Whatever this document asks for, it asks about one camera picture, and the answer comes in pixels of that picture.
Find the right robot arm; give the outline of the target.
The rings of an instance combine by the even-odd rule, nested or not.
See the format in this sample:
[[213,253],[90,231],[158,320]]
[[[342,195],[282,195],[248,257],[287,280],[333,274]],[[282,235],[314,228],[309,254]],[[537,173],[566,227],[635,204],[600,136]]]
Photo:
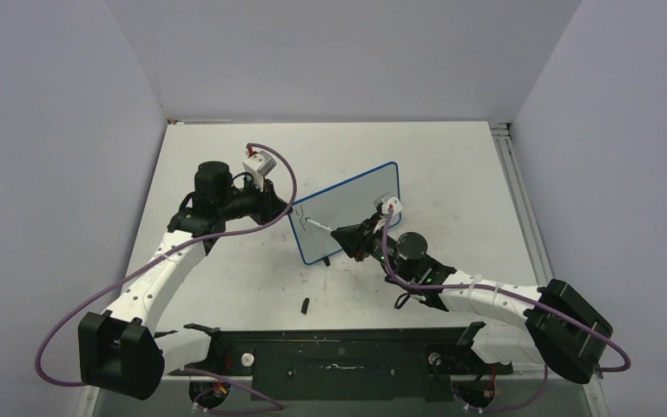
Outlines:
[[494,320],[458,345],[457,361],[466,371],[534,363],[586,384],[599,370],[612,326],[569,283],[552,279],[545,286],[521,286],[469,275],[431,257],[426,238],[416,232],[387,235],[380,218],[336,228],[330,235],[349,258],[377,261],[386,281],[420,303]]

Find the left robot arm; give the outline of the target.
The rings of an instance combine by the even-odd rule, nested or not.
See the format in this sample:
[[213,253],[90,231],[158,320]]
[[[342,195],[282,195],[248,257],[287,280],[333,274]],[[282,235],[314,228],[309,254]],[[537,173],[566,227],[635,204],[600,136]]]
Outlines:
[[78,347],[84,384],[146,400],[162,377],[192,364],[203,374],[217,372],[224,350],[208,330],[193,327],[157,332],[169,302],[190,272],[210,253],[228,222],[248,217],[265,228],[291,209],[267,175],[276,160],[258,151],[242,163],[241,187],[225,162],[203,162],[194,188],[168,223],[147,265],[132,274],[129,286],[100,313],[79,322]]

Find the blue framed whiteboard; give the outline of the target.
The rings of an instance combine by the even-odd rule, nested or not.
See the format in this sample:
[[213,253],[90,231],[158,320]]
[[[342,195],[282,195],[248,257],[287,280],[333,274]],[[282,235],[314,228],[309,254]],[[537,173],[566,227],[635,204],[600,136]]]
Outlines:
[[400,193],[399,165],[387,162],[296,201],[288,219],[300,257],[312,265],[342,248],[330,233],[306,222],[306,217],[333,229],[359,224],[370,218],[383,197]]

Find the white marker pen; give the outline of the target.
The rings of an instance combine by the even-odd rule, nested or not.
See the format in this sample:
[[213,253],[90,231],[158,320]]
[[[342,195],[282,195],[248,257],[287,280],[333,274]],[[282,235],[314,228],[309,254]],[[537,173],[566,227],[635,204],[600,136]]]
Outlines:
[[317,227],[317,228],[320,228],[320,229],[322,229],[322,230],[327,231],[328,233],[334,231],[333,228],[331,228],[331,227],[329,227],[329,226],[327,226],[327,225],[325,225],[325,224],[323,224],[323,223],[320,223],[320,222],[318,222],[318,221],[312,219],[311,217],[306,217],[304,220],[305,220],[306,222],[308,222],[308,223],[314,225],[314,226]]

